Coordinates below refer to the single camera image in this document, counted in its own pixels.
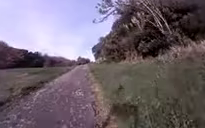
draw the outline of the path edge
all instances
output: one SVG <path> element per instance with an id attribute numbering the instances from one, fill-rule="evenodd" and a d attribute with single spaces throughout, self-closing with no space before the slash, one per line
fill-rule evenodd
<path id="1" fill-rule="evenodd" d="M 89 69 L 90 88 L 95 99 L 93 103 L 96 118 L 95 128 L 118 128 L 115 116 L 110 114 L 111 106 L 104 97 L 101 85 L 91 72 L 90 65 L 87 65 L 87 67 Z"/>

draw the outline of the sky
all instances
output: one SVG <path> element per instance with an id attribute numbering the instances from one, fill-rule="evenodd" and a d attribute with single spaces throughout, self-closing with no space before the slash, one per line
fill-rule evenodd
<path id="1" fill-rule="evenodd" d="M 106 35 L 112 18 L 100 24 L 99 0 L 0 0 L 0 40 L 12 47 L 52 56 L 94 60 L 91 48 Z"/>

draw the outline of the dirt path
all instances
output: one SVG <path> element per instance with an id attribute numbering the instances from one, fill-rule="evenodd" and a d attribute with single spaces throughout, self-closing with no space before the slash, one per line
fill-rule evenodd
<path id="1" fill-rule="evenodd" d="M 94 128 L 89 69 L 79 66 L 0 112 L 0 128 Z"/>

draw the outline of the hill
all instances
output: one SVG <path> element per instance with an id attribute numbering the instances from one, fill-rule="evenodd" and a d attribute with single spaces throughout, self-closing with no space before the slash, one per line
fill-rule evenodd
<path id="1" fill-rule="evenodd" d="M 95 64 L 91 71 L 104 97 L 100 102 L 108 106 L 102 125 L 113 121 L 118 128 L 205 128 L 204 58 Z"/>
<path id="2" fill-rule="evenodd" d="M 40 52 L 30 52 L 17 49 L 0 41 L 0 69 L 24 67 L 61 67 L 89 63 L 89 59 L 79 57 L 69 60 L 64 57 L 42 55 Z"/>
<path id="3" fill-rule="evenodd" d="M 109 34 L 92 48 L 95 59 L 138 61 L 187 47 L 205 38 L 205 2 L 185 0 L 102 0 L 103 22 L 115 21 Z"/>

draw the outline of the grass verge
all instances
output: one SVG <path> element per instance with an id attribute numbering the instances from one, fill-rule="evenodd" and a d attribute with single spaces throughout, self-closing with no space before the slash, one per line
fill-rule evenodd
<path id="1" fill-rule="evenodd" d="M 119 128 L 205 127 L 205 57 L 90 68 Z"/>
<path id="2" fill-rule="evenodd" d="M 91 90 L 95 99 L 93 108 L 96 117 L 96 128 L 117 128 L 115 117 L 109 114 L 111 106 L 107 99 L 104 98 L 101 86 L 92 73 L 89 74 L 89 78 L 91 81 Z"/>
<path id="3" fill-rule="evenodd" d="M 0 70 L 0 107 L 29 94 L 73 67 Z"/>

